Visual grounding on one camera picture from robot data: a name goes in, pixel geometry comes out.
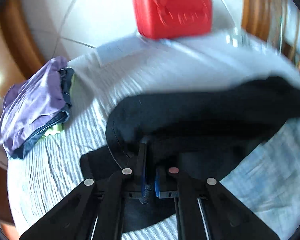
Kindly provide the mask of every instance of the white sheet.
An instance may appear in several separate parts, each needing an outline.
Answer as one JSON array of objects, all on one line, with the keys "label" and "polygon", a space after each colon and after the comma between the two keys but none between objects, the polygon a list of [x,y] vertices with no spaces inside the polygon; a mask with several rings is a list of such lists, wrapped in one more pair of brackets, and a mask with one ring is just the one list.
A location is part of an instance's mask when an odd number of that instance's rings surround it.
[{"label": "white sheet", "polygon": [[[250,38],[248,47],[240,47],[240,40],[234,47],[238,41],[228,36],[161,42],[133,36],[69,62],[76,79],[64,131],[37,143],[24,160],[9,161],[8,193],[18,231],[26,231],[83,180],[79,158],[106,144],[107,118],[125,96],[226,89],[269,75],[300,88],[300,74],[287,60]],[[300,224],[300,120],[284,125],[222,183],[288,239]],[[177,239],[175,218],[122,238]]]}]

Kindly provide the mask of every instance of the dark blue jeans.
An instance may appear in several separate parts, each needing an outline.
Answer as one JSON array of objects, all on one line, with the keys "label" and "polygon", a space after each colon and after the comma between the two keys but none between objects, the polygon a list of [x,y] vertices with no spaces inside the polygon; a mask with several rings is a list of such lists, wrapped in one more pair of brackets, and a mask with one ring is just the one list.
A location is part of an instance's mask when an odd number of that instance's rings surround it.
[{"label": "dark blue jeans", "polygon": [[72,68],[63,68],[59,70],[60,79],[61,79],[61,90],[63,99],[65,101],[64,107],[53,117],[49,122],[47,122],[42,127],[36,129],[30,136],[25,140],[25,142],[20,146],[20,148],[14,150],[11,158],[13,159],[23,159],[29,151],[34,147],[37,141],[44,135],[45,131],[50,127],[66,122],[69,117],[69,109],[71,108],[71,100],[70,100],[70,87],[71,87],[71,79],[74,74]]}]

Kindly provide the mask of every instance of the stack of folded clothing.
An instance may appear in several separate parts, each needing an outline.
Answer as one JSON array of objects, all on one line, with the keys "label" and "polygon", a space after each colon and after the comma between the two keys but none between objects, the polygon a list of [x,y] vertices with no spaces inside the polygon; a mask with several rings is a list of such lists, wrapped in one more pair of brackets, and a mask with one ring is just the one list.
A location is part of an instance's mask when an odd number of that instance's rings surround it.
[{"label": "stack of folded clothing", "polygon": [[8,157],[23,159],[39,139],[62,131],[69,119],[73,74],[66,59],[57,57],[9,89],[0,119],[0,145]]}]

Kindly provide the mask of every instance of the purple cloth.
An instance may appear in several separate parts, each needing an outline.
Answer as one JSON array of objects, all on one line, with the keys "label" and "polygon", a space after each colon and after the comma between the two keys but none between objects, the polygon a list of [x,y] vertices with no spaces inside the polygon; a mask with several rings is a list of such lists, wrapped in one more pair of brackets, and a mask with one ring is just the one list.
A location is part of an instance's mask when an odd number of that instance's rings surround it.
[{"label": "purple cloth", "polygon": [[13,85],[4,96],[0,145],[8,154],[64,107],[58,71],[66,66],[64,57],[53,58],[29,80]]}]

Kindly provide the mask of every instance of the red plastic case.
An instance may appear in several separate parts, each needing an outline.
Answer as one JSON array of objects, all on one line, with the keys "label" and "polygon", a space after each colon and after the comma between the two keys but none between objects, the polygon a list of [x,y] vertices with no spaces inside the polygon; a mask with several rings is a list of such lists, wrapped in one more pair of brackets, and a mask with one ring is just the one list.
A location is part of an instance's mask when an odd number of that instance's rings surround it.
[{"label": "red plastic case", "polygon": [[211,0],[133,0],[138,31],[151,39],[211,31]]}]

